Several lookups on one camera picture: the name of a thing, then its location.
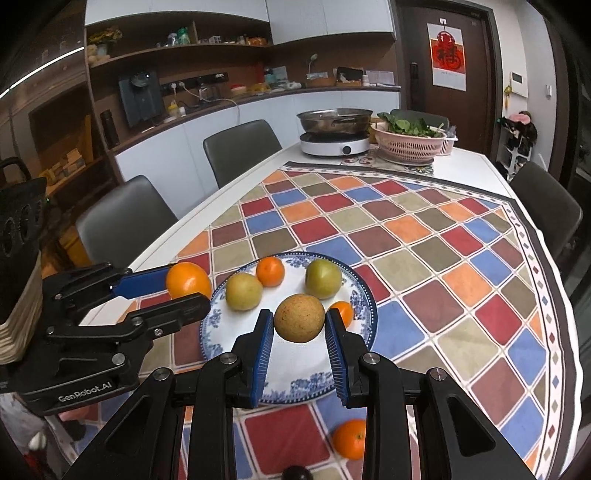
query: metal pot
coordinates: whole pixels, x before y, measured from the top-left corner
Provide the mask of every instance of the metal pot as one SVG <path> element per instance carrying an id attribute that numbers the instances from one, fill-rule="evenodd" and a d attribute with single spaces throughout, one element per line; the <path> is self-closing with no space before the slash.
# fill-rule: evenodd
<path id="1" fill-rule="evenodd" d="M 302 128 L 309 134 L 360 134 L 367 131 L 371 110 L 335 108 L 298 114 Z"/>

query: countertop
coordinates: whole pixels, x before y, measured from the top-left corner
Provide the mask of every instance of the countertop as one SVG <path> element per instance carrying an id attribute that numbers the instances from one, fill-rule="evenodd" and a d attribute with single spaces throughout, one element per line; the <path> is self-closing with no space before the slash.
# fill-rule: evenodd
<path id="1" fill-rule="evenodd" d="M 296 95 L 298 93 L 315 93 L 315 92 L 341 92 L 341 91 L 373 91 L 373 92 L 399 92 L 400 86 L 394 87 L 320 87 L 320 88 L 302 88 L 296 90 L 285 90 L 283 92 L 275 92 L 275 93 L 265 93 L 263 95 L 251 95 L 251 96 L 240 96 L 237 98 L 232 99 L 238 105 L 245 105 L 247 103 L 257 102 L 260 100 L 267 100 L 269 98 L 277 98 L 286 95 Z M 117 155 L 121 153 L 123 150 L 126 150 L 138 143 L 146 140 L 147 138 L 153 137 L 159 133 L 162 133 L 172 127 L 176 127 L 177 125 L 181 125 L 185 122 L 193 120 L 195 118 L 199 118 L 201 116 L 209 115 L 210 113 L 219 112 L 221 110 L 225 110 L 227 108 L 234 108 L 236 105 L 230 101 L 223 101 L 219 100 L 216 101 L 212 106 L 203 107 L 197 111 L 188 113 L 187 115 L 173 120 L 168 123 L 162 123 L 155 127 L 150 128 L 138 135 L 134 135 L 133 137 L 125 140 L 124 142 L 117 145 L 115 148 L 111 149 L 110 152 Z"/>

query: spinach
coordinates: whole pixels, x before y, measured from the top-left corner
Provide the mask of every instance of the spinach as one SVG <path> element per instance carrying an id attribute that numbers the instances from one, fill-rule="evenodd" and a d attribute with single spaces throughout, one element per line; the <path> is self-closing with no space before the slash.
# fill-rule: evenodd
<path id="1" fill-rule="evenodd" d="M 424 118 L 419 118 L 415 122 L 409 122 L 408 120 L 397 119 L 394 112 L 396 112 L 396 110 L 392 110 L 390 113 L 378 113 L 378 117 L 388 124 L 389 132 L 410 135 L 412 137 L 440 138 L 443 136 L 441 132 L 431 130 Z"/>

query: red fu poster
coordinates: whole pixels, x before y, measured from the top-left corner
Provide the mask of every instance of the red fu poster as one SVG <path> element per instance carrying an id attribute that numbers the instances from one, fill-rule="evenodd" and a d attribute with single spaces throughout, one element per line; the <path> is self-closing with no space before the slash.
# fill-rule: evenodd
<path id="1" fill-rule="evenodd" d="M 433 85 L 466 91 L 466 58 L 459 28 L 428 23 Z"/>

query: tablecloth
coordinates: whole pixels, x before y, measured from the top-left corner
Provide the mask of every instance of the tablecloth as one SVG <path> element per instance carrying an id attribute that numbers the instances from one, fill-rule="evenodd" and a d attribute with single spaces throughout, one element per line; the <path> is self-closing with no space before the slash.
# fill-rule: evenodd
<path id="1" fill-rule="evenodd" d="M 281 251 L 313 251 L 349 264 L 378 305 L 372 350 L 401 368 L 444 368 L 536 478 L 558 477 L 574 422 L 568 318 L 560 279 L 514 200 L 367 166 L 287 164 L 220 214 L 171 261 L 202 266 L 215 285 L 247 262 Z M 168 298 L 163 292 L 138 299 L 128 311 Z M 202 364 L 199 324 L 193 324 L 155 341 L 142 372 Z M 126 397 L 92 408 L 78 451 Z M 190 410 L 180 478 L 186 477 Z M 236 412 L 238 477 L 272 477 L 300 464 L 315 478 L 360 478 L 361 462 L 341 458 L 330 434 L 364 416 L 341 407 L 334 392 L 296 406 Z"/>

